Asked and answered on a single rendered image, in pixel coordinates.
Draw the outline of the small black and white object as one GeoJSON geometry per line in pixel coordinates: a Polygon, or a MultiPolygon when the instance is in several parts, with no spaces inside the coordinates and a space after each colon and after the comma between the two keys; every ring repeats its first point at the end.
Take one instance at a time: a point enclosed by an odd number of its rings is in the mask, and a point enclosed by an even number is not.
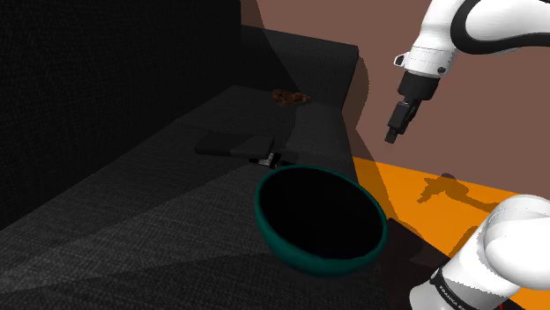
{"type": "Polygon", "coordinates": [[[249,159],[249,163],[278,169],[282,166],[293,166],[294,162],[286,160],[281,153],[272,152],[267,159],[249,159]]]}

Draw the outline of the black flat book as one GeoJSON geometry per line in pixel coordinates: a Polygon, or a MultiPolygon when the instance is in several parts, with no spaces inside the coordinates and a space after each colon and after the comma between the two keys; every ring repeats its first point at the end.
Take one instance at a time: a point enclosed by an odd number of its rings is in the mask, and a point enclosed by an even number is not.
{"type": "Polygon", "coordinates": [[[201,155],[267,159],[274,142],[271,136],[209,132],[197,142],[194,151],[201,155]]]}

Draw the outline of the teal bowl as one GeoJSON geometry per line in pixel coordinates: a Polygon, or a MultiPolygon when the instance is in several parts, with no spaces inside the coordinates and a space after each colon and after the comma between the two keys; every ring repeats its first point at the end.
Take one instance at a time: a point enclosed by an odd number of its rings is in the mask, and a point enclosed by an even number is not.
{"type": "Polygon", "coordinates": [[[357,182],[318,166],[285,166],[259,182],[256,223],[283,263],[317,277],[367,267],[388,239],[379,202],[357,182]]]}

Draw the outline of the dark grey sofa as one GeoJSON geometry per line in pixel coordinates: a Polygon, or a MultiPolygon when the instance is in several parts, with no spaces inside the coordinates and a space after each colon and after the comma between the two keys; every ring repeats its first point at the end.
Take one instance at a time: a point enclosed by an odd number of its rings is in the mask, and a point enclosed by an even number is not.
{"type": "Polygon", "coordinates": [[[0,0],[0,310],[390,310],[376,266],[319,278],[271,253],[266,167],[194,151],[272,136],[354,179],[358,58],[243,26],[240,0],[0,0]]]}

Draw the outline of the brown crumpled object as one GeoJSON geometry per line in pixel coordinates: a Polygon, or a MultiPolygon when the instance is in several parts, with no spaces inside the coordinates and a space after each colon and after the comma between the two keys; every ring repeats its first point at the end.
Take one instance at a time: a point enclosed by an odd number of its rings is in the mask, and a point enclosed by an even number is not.
{"type": "Polygon", "coordinates": [[[274,89],[271,92],[271,96],[274,102],[281,107],[310,101],[310,97],[304,93],[289,92],[281,89],[274,89]]]}

